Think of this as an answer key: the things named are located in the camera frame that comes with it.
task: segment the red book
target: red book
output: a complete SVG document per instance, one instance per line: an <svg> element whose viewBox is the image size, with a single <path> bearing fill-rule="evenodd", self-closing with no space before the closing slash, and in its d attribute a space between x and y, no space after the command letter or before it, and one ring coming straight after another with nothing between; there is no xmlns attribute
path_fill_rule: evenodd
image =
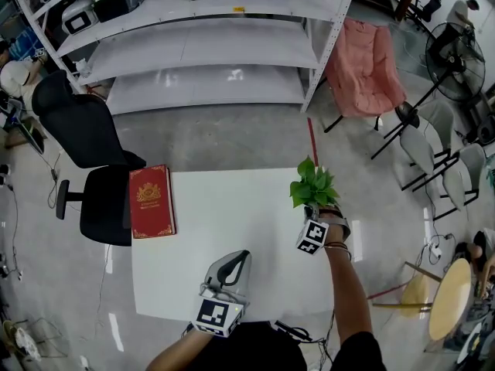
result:
<svg viewBox="0 0 495 371"><path fill-rule="evenodd" d="M170 171L165 165L130 172L129 199L135 239L175 235Z"/></svg>

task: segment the white wall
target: white wall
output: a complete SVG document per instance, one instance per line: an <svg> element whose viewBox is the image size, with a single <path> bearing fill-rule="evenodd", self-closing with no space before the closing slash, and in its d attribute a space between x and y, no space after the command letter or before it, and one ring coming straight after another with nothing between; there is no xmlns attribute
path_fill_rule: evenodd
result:
<svg viewBox="0 0 495 371"><path fill-rule="evenodd" d="M469 19L473 21L476 28L476 39L480 44L481 50L486 60L486 78L483 89L490 87L495 83L495 11L490 1L495 0L477 0L480 4L480 10L469 11ZM446 20L452 5L456 0L442 0L442 7L433 14L432 21L428 24L433 29L439 23Z"/></svg>

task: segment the white shelving unit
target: white shelving unit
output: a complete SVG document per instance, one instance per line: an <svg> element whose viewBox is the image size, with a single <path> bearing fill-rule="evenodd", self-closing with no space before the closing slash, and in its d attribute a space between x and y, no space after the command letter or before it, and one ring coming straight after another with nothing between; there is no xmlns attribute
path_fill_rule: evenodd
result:
<svg viewBox="0 0 495 371"><path fill-rule="evenodd" d="M112 114L195 104L301 104L320 81L350 0L144 0L133 12L68 36L55 50L44 34L50 0L29 24L57 65L98 42L77 92L115 77ZM271 14L246 18L245 14ZM202 17L207 15L223 18Z"/></svg>

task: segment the chair headrest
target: chair headrest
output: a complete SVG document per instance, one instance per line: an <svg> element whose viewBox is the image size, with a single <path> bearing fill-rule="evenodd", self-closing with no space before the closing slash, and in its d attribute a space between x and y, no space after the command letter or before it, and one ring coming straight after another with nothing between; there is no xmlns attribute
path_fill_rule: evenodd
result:
<svg viewBox="0 0 495 371"><path fill-rule="evenodd" d="M65 70L57 70L43 78L32 94L32 111L38 116L75 103Z"/></svg>

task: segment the black sleeve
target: black sleeve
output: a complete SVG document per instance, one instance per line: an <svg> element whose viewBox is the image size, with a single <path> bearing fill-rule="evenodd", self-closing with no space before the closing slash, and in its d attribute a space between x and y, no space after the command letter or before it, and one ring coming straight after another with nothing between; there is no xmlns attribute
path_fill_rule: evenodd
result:
<svg viewBox="0 0 495 371"><path fill-rule="evenodd" d="M386 371L381 359L380 346L370 332L358 332L346 339L340 347L331 371L349 369Z"/></svg>

